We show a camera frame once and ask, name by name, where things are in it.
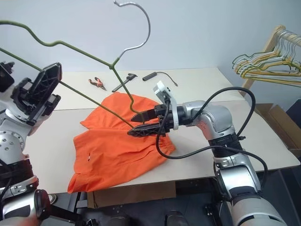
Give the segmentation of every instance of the orange shorts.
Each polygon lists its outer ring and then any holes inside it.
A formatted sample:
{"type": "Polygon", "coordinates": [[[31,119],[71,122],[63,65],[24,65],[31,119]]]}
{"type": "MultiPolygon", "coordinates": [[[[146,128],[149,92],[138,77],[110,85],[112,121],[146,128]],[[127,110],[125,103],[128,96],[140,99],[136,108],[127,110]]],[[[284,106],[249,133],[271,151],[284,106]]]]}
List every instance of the orange shorts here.
{"type": "MultiPolygon", "coordinates": [[[[156,103],[145,97],[132,95],[133,108],[137,111],[152,109],[156,103]]],[[[135,115],[129,109],[127,94],[113,93],[105,98],[102,105],[113,110],[133,126],[135,115]]],[[[96,108],[81,122],[88,131],[74,138],[76,160],[74,175],[68,186],[68,192],[91,192],[130,181],[166,159],[156,149],[156,135],[147,137],[129,136],[129,125],[101,107],[96,108]]],[[[175,147],[169,137],[160,137],[160,149],[170,154],[175,147]]]]}

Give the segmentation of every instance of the cardboard box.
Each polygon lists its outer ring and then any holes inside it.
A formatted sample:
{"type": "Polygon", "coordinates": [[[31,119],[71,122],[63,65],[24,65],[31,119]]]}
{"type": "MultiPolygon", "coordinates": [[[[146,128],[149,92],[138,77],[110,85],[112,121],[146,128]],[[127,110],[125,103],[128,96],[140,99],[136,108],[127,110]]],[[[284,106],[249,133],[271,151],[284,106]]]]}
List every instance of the cardboard box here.
{"type": "Polygon", "coordinates": [[[301,156],[301,129],[278,105],[257,104],[256,110],[297,157],[301,156]]]}
{"type": "Polygon", "coordinates": [[[89,208],[100,208],[125,203],[174,198],[175,196],[175,182],[168,181],[153,184],[111,187],[89,192],[87,193],[87,200],[89,208]]]}

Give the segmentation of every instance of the white tabletop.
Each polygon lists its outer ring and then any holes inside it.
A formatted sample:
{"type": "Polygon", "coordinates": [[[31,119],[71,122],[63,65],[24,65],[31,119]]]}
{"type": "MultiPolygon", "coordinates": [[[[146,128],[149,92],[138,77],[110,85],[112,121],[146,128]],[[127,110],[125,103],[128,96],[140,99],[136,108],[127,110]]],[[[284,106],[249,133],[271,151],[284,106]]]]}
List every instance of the white tabletop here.
{"type": "MultiPolygon", "coordinates": [[[[160,70],[151,71],[121,71],[119,75],[124,81],[128,73],[134,73],[138,77],[129,81],[126,86],[130,93],[143,97],[148,97],[159,102],[156,95],[154,95],[153,88],[158,81],[163,81],[165,86],[169,87],[172,91],[178,103],[188,102],[192,100],[206,100],[214,92],[219,89],[232,86],[231,83],[223,76],[223,74],[215,67],[200,68],[200,69],[176,69],[176,70],[164,70],[168,73],[173,80],[179,85],[176,87],[164,74],[158,74],[156,77],[142,81],[142,77],[160,70]]],[[[109,96],[112,90],[120,83],[117,80],[115,74],[112,71],[109,72],[64,72],[63,82],[74,87],[78,91],[93,98],[99,103],[104,98],[109,96]],[[94,80],[94,77],[99,78],[103,83],[107,91],[97,88],[88,82],[88,79],[94,80]]],[[[125,93],[123,88],[120,88],[118,92],[125,93]]],[[[56,110],[65,109],[85,109],[96,108],[96,104],[85,99],[84,97],[74,93],[61,84],[58,84],[54,90],[55,94],[62,97],[61,101],[56,107],[56,110]]],[[[218,95],[214,98],[214,101],[229,101],[229,100],[244,100],[244,98],[236,91],[227,91],[222,95],[218,95]]]]}
{"type": "MultiPolygon", "coordinates": [[[[169,78],[165,78],[164,75],[158,76],[159,78],[155,77],[148,82],[142,82],[141,77],[151,72],[153,71],[132,72],[140,77],[128,83],[127,87],[129,90],[133,94],[157,100],[152,93],[152,88],[158,80],[162,80],[172,88],[175,98],[178,103],[181,103],[198,99],[205,100],[215,91],[231,86],[216,68],[165,71],[179,84],[179,87],[175,88],[173,88],[169,78]],[[194,92],[186,92],[190,88],[194,89],[194,92]]],[[[110,95],[110,90],[117,86],[117,82],[108,82],[109,80],[104,76],[104,73],[64,73],[64,75],[64,81],[69,85],[73,83],[72,86],[77,89],[81,88],[84,93],[90,92],[89,95],[93,98],[95,95],[99,95],[99,101],[110,95]],[[87,77],[93,79],[95,76],[104,82],[105,87],[108,89],[107,92],[93,86],[90,89],[91,85],[88,83],[87,77]]],[[[39,188],[45,189],[49,193],[61,193],[67,191],[68,183],[74,173],[75,148],[73,138],[86,131],[86,128],[81,126],[79,122],[92,112],[93,109],[89,107],[94,108],[94,106],[91,106],[84,99],[78,98],[77,94],[73,94],[62,87],[58,87],[54,93],[62,96],[62,101],[58,107],[62,110],[54,111],[51,117],[40,126],[38,131],[31,137],[28,137],[24,153],[30,155],[33,171],[40,180],[39,188]],[[67,98],[73,98],[73,100],[71,102],[64,101],[67,98]]],[[[248,103],[236,91],[219,95],[214,100],[221,101],[214,104],[220,104],[229,108],[232,113],[234,126],[236,130],[239,130],[249,112],[250,107],[248,103]]],[[[259,115],[253,114],[242,135],[247,137],[241,142],[242,147],[263,158],[270,170],[300,164],[259,115]]],[[[173,155],[189,153],[208,146],[208,142],[202,135],[201,130],[196,127],[187,128],[182,126],[177,131],[171,131],[170,138],[176,146],[176,151],[173,155]]],[[[251,162],[255,170],[263,170],[263,167],[257,160],[251,159],[251,162]]],[[[167,160],[142,176],[119,186],[211,177],[214,176],[212,164],[212,152],[207,150],[194,157],[181,160],[167,160]]]]}

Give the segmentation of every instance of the red-handled pliers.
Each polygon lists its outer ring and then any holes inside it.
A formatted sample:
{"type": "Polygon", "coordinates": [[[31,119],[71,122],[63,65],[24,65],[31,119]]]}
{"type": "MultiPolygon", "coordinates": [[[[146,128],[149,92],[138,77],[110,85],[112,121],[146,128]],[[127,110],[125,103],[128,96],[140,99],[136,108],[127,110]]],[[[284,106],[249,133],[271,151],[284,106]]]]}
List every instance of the red-handled pliers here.
{"type": "Polygon", "coordinates": [[[96,82],[92,82],[91,79],[89,79],[88,81],[89,81],[92,85],[94,85],[94,86],[96,86],[96,87],[102,88],[103,90],[107,90],[107,89],[103,86],[103,83],[102,83],[102,81],[100,81],[99,78],[95,77],[94,79],[95,79],[96,82]]]}

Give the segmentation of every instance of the hanger rack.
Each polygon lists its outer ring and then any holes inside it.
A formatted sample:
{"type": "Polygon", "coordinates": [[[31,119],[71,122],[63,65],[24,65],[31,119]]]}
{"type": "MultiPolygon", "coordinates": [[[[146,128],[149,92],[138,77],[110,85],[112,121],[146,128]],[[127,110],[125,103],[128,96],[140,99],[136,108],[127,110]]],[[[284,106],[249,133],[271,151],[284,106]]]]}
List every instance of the hanger rack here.
{"type": "MultiPolygon", "coordinates": [[[[277,37],[278,35],[281,34],[281,32],[285,30],[285,26],[284,25],[278,25],[275,27],[273,33],[271,34],[269,40],[267,41],[265,47],[263,48],[263,52],[271,52],[273,51],[273,49],[275,48],[276,44],[277,44],[277,37]]],[[[293,42],[294,38],[298,36],[297,34],[291,34],[288,36],[283,37],[285,40],[293,42]]],[[[301,40],[296,42],[296,45],[298,45],[299,47],[301,47],[301,40]]],[[[242,85],[243,88],[246,89],[250,89],[250,87],[252,86],[252,84],[254,83],[255,80],[253,79],[247,79],[244,84],[242,85]]],[[[246,95],[245,92],[241,92],[240,94],[244,97],[246,95]]]]}

